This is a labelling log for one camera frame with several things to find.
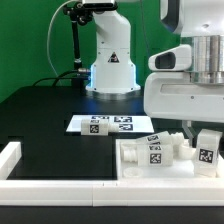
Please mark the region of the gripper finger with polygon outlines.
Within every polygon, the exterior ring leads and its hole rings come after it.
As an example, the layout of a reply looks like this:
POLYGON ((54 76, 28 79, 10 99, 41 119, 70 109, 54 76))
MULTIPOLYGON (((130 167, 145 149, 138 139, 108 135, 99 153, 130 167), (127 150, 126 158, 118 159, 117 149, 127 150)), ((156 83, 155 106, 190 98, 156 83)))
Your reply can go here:
POLYGON ((186 136, 188 137, 189 145, 193 145, 193 140, 195 137, 195 131, 192 127, 192 122, 189 120, 183 120, 182 121, 182 129, 184 130, 186 136))

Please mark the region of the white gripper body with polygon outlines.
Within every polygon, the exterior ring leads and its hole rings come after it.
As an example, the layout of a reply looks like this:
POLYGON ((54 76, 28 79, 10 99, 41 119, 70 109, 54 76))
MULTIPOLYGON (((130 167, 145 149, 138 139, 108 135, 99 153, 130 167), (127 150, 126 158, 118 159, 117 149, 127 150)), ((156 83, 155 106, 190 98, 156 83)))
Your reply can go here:
POLYGON ((224 51, 178 47, 148 60, 143 105, 151 118, 224 123, 224 51))

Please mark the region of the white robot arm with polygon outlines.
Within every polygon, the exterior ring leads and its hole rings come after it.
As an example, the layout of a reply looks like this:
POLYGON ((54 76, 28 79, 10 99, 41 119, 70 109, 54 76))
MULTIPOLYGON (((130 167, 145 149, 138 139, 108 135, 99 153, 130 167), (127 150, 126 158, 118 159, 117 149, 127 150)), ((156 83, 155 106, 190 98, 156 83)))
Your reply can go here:
MULTIPOLYGON (((115 4, 81 0, 97 25, 97 57, 86 90, 117 98, 139 89, 130 59, 129 21, 115 4)), ((148 60, 144 112, 151 118, 224 123, 224 0, 160 0, 160 21, 181 43, 148 60)))

